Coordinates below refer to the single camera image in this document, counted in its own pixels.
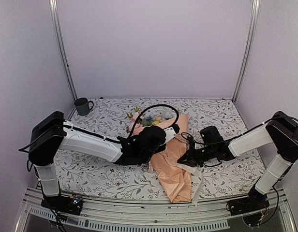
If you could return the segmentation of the beige wrapping paper sheet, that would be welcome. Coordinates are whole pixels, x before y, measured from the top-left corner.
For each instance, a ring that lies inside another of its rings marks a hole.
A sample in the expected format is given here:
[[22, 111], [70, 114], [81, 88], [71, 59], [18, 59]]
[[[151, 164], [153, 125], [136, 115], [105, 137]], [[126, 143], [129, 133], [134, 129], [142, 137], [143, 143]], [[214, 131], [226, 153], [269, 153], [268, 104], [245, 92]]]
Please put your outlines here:
[[188, 119], [188, 115], [179, 117], [179, 133], [166, 144], [164, 151], [154, 154], [149, 161], [149, 169], [157, 174], [165, 194], [172, 203], [192, 200], [191, 174], [177, 166], [177, 160], [187, 151], [187, 143], [181, 133], [188, 130]]

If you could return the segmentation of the pale pink white flower stem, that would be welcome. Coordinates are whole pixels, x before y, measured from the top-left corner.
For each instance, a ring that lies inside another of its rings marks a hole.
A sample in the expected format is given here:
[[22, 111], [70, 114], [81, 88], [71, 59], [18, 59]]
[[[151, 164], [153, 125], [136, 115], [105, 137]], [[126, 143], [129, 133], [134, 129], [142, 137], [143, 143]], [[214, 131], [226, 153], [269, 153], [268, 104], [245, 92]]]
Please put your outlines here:
[[136, 122], [136, 124], [141, 124], [143, 117], [141, 116], [139, 119], [137, 117], [140, 115], [141, 109], [136, 106], [131, 113], [128, 113], [127, 116], [131, 120], [130, 127]]

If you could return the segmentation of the blue fake flower stem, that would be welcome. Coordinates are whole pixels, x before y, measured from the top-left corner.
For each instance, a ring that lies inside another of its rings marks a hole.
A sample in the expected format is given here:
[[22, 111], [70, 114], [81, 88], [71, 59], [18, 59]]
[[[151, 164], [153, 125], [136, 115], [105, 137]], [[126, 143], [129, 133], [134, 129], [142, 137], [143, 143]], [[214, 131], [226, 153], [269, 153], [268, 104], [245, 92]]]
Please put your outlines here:
[[169, 110], [164, 110], [160, 113], [153, 112], [153, 113], [145, 113], [145, 116], [141, 122], [142, 126], [152, 126], [152, 122], [154, 121], [155, 117], [162, 117], [163, 121], [169, 120], [173, 118], [173, 113]]

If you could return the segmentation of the white lace ribbon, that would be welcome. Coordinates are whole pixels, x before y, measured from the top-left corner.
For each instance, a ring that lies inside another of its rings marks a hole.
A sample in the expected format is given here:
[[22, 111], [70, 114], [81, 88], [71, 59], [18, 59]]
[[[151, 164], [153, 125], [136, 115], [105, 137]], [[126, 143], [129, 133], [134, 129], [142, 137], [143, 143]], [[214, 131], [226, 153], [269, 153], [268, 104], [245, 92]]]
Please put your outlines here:
[[200, 171], [198, 171], [196, 168], [194, 167], [190, 167], [184, 164], [179, 164], [177, 163], [177, 166], [186, 170], [187, 172], [189, 172], [191, 174], [191, 179], [192, 179], [192, 193], [191, 193], [191, 197], [192, 200], [189, 201], [191, 202], [193, 205], [197, 205], [198, 199], [199, 199], [199, 195], [201, 193], [201, 188], [202, 188], [202, 182], [203, 182], [203, 175]]

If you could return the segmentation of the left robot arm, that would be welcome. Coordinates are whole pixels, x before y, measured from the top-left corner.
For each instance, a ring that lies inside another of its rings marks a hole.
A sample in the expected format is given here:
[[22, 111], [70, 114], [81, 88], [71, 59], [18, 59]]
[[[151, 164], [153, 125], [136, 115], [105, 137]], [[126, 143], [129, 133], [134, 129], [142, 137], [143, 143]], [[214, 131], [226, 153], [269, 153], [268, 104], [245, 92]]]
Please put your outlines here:
[[61, 210], [66, 199], [60, 195], [54, 167], [54, 156], [59, 149], [93, 155], [118, 165], [140, 165], [163, 151], [178, 133], [179, 126], [174, 121], [165, 129], [147, 126], [137, 135], [112, 139], [76, 127], [64, 119], [62, 112], [55, 111], [33, 128], [31, 142], [19, 151], [27, 153], [36, 168], [48, 203]]

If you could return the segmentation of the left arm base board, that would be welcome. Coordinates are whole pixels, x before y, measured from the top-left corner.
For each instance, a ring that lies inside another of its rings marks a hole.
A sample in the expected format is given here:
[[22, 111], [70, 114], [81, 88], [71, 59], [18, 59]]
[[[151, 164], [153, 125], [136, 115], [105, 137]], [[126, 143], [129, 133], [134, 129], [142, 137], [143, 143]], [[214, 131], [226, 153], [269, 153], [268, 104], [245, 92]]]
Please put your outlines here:
[[41, 206], [56, 212], [79, 216], [83, 207], [83, 199], [75, 194], [55, 197], [44, 196]]

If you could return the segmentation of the right arm base board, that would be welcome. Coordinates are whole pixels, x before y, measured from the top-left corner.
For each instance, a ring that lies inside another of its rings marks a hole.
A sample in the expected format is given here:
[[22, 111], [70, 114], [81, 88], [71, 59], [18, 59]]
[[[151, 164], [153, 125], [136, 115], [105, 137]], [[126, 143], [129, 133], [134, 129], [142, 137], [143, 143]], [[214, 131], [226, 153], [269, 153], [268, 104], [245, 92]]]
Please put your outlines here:
[[258, 211], [258, 213], [242, 217], [243, 222], [247, 226], [257, 227], [263, 222], [268, 212], [268, 207], [269, 202], [266, 198], [261, 200], [261, 202], [257, 202], [256, 200], [251, 200], [249, 197], [246, 197], [228, 201], [225, 208], [232, 216]]

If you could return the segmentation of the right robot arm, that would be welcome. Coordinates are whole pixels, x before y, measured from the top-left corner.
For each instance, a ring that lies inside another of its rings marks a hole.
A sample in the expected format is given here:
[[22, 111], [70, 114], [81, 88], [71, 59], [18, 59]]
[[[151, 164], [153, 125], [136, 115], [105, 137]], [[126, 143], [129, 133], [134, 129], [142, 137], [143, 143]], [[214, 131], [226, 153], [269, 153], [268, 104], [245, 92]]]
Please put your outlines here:
[[254, 211], [263, 203], [266, 195], [274, 185], [282, 180], [292, 165], [298, 160], [298, 119], [277, 111], [272, 118], [230, 139], [223, 139], [215, 126], [208, 126], [200, 131], [201, 148], [186, 132], [182, 134], [189, 148], [178, 159], [181, 165], [204, 166], [210, 159], [229, 161], [248, 152], [257, 150], [266, 170], [251, 188], [244, 206]]

